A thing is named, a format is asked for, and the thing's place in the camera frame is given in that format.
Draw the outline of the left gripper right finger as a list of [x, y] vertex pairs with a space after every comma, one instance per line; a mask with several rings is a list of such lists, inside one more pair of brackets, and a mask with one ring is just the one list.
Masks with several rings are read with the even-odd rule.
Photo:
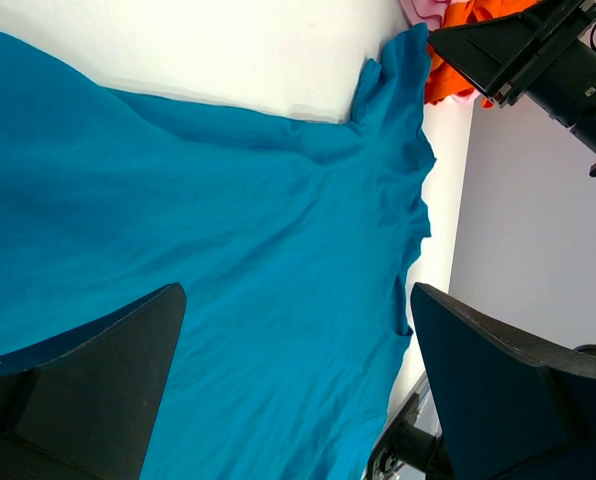
[[414, 285], [414, 328], [458, 479], [596, 479], [596, 356]]

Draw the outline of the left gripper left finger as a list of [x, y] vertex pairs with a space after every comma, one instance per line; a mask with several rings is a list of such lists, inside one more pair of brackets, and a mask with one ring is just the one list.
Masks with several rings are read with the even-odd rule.
[[178, 283], [0, 356], [0, 479], [137, 479], [186, 307]]

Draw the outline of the teal blue t shirt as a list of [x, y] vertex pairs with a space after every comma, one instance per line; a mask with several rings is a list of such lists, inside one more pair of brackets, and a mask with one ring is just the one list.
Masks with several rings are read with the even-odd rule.
[[0, 353], [187, 296], [146, 479], [358, 479], [430, 233], [427, 30], [313, 123], [106, 88], [0, 32]]

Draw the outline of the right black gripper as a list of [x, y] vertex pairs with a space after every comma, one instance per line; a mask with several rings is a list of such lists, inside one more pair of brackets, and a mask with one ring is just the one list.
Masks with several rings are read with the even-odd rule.
[[484, 97], [501, 106], [529, 97], [596, 155], [595, 33], [596, 1], [549, 0], [439, 29], [428, 43]]

